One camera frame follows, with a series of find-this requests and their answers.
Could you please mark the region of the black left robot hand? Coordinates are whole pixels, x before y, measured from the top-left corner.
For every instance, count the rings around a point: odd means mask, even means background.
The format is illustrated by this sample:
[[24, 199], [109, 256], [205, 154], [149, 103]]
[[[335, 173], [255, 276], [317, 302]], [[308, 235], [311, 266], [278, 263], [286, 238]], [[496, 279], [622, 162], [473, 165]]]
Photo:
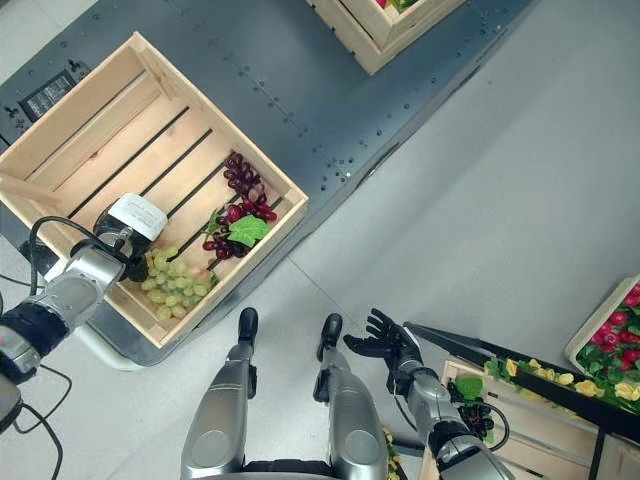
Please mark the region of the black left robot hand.
[[147, 199], [126, 193], [106, 208], [94, 224], [94, 234], [122, 258], [121, 277], [142, 283], [148, 276], [146, 254], [168, 224], [167, 215]]

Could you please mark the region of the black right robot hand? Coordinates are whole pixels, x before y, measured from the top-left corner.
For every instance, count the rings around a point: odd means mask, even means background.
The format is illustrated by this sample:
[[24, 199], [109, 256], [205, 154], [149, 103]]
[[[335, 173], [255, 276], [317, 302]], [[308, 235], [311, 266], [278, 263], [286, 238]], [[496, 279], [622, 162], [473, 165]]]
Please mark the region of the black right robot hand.
[[423, 365], [418, 344], [381, 310], [371, 309], [365, 331], [366, 337], [343, 337], [346, 346], [357, 355], [383, 359], [390, 372], [400, 371], [405, 364]]

